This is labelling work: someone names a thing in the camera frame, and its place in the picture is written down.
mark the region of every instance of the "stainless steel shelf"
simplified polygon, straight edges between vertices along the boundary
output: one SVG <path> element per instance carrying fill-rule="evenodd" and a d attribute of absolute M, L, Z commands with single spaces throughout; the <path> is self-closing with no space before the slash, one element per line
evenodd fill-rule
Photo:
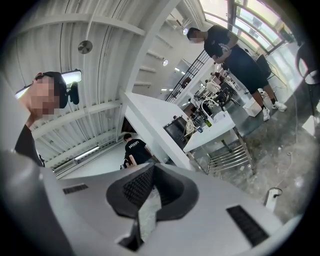
<path fill-rule="evenodd" d="M 248 162 L 248 156 L 242 145 L 232 149 L 232 152 L 222 153 L 209 160 L 207 174 L 230 169 Z"/>

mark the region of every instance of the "window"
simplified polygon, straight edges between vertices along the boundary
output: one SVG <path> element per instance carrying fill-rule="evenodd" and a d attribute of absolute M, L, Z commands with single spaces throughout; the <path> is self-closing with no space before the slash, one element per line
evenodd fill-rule
<path fill-rule="evenodd" d="M 235 25 L 238 26 L 243 31 L 247 32 L 249 35 L 251 35 L 267 51 L 270 51 L 272 49 L 273 46 L 268 41 L 266 41 L 261 36 L 261 34 L 259 34 L 256 30 L 252 29 L 250 26 L 248 26 L 247 24 L 245 24 L 244 22 L 242 22 L 238 18 L 235 19 Z"/>
<path fill-rule="evenodd" d="M 254 16 L 245 9 L 238 7 L 237 14 L 240 18 L 248 22 L 252 27 L 260 31 L 266 38 L 268 38 L 273 45 L 281 42 L 281 38 L 262 20 Z"/>
<path fill-rule="evenodd" d="M 224 28 L 227 28 L 228 27 L 228 23 L 220 18 L 217 18 L 217 17 L 214 17 L 210 14 L 204 14 L 205 18 L 208 20 L 208 21 L 211 21 L 213 23 L 216 23 Z"/>
<path fill-rule="evenodd" d="M 255 40 L 253 40 L 250 36 L 247 34 L 241 32 L 240 40 L 243 41 L 248 47 L 250 47 L 254 52 L 258 50 L 260 47 L 259 44 Z"/>
<path fill-rule="evenodd" d="M 200 0 L 200 3 L 204 12 L 211 13 L 224 20 L 228 18 L 227 0 Z"/>
<path fill-rule="evenodd" d="M 249 9 L 259 14 L 263 19 L 269 22 L 272 26 L 275 26 L 280 19 L 272 10 L 263 5 L 257 0 L 248 0 L 247 5 Z"/>
<path fill-rule="evenodd" d="M 232 32 L 235 33 L 236 35 L 238 35 L 239 33 L 239 29 L 237 29 L 236 27 L 232 27 Z"/>

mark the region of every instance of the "white counter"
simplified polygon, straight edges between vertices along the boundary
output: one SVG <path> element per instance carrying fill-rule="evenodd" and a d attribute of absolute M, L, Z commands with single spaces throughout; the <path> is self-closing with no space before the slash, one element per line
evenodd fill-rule
<path fill-rule="evenodd" d="M 232 118 L 230 117 L 228 111 L 224 112 L 224 117 L 220 119 L 216 123 L 212 123 L 211 127 L 207 127 L 203 130 L 202 133 L 195 132 L 188 143 L 185 145 L 183 151 L 189 152 L 191 150 L 194 150 L 214 139 L 217 139 L 221 135 L 227 133 L 232 128 L 234 128 L 236 125 Z"/>

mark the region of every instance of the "white sneaker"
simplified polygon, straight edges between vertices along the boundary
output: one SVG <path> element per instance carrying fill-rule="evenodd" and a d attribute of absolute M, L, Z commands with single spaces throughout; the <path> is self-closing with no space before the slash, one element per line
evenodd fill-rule
<path fill-rule="evenodd" d="M 264 107 L 262 109 L 262 113 L 263 113 L 263 121 L 268 121 L 270 119 L 270 115 L 269 115 L 270 110 L 268 108 Z"/>
<path fill-rule="evenodd" d="M 278 101 L 276 101 L 274 104 L 272 104 L 272 108 L 274 110 L 279 110 L 281 112 L 284 112 L 287 110 L 287 106 L 285 104 L 278 102 Z"/>

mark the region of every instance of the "black cap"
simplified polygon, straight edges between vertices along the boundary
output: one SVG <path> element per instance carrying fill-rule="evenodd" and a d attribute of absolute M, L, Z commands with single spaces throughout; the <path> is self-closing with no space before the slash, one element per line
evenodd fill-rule
<path fill-rule="evenodd" d="M 60 72 L 45 72 L 42 76 L 53 78 L 54 80 L 54 94 L 59 95 L 59 108 L 64 109 L 68 103 L 67 85 Z"/>

